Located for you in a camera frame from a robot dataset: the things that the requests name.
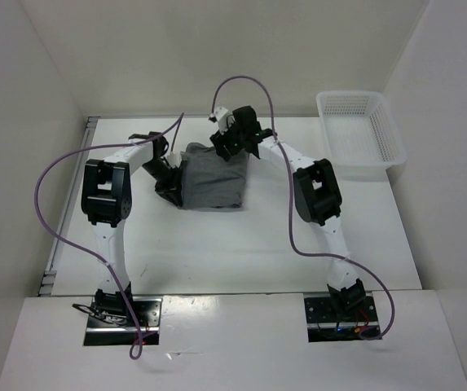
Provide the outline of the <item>grey shorts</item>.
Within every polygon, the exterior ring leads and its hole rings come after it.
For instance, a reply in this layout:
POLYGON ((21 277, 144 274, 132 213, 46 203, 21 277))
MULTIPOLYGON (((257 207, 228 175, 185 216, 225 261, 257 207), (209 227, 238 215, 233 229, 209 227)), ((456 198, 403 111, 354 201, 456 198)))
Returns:
POLYGON ((249 154, 241 151, 230 160, 214 147, 189 143, 182 153, 182 208, 239 209, 247 183, 249 154))

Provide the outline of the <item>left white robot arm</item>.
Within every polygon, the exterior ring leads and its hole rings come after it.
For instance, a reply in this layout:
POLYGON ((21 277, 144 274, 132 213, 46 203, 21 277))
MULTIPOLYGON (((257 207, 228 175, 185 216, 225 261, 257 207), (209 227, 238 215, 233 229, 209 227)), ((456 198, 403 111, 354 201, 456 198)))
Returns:
POLYGON ((91 311, 119 326, 133 323, 135 314, 124 246, 126 219, 132 211, 132 175, 145 170, 156 181, 154 190, 163 200, 176 207, 183 204, 182 170, 165 158, 168 149, 168 141, 158 132, 133 134, 114 154, 85 163, 81 207, 105 266, 91 311))

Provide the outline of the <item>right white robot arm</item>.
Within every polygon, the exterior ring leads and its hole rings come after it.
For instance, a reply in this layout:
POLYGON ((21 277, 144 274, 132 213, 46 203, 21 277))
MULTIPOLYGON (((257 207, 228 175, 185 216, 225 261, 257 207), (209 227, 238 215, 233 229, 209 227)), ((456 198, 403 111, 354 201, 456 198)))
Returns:
POLYGON ((363 304, 365 290, 348 261, 341 229, 342 197, 332 164, 326 159, 313 160, 276 139, 271 129, 262 128, 250 106, 232 112, 215 108, 209 120, 218 125, 210 140, 224 160, 248 152, 290 173, 292 207, 304 222, 319 229, 327 244, 324 253, 331 260, 327 273, 331 314, 338 321, 350 319, 363 304))

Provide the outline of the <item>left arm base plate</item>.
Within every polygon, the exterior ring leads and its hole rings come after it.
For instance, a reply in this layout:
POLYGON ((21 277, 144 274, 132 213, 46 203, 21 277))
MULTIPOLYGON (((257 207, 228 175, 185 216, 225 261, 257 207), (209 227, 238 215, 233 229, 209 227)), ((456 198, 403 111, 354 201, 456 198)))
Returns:
MULTIPOLYGON (((143 333, 143 346, 159 345, 161 304, 159 297, 139 298, 132 303, 143 333)), ((88 315, 84 346, 130 346, 139 339, 132 319, 124 314, 95 310, 95 305, 73 305, 88 315)))

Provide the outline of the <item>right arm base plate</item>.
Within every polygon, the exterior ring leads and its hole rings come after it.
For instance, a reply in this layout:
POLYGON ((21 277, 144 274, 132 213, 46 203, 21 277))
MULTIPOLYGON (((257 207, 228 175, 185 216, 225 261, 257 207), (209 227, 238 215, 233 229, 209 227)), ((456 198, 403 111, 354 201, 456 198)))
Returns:
POLYGON ((303 302, 310 343, 361 340, 360 333, 366 337, 381 333, 375 302, 370 294, 355 312, 342 318, 337 316, 326 292, 305 295, 303 302))

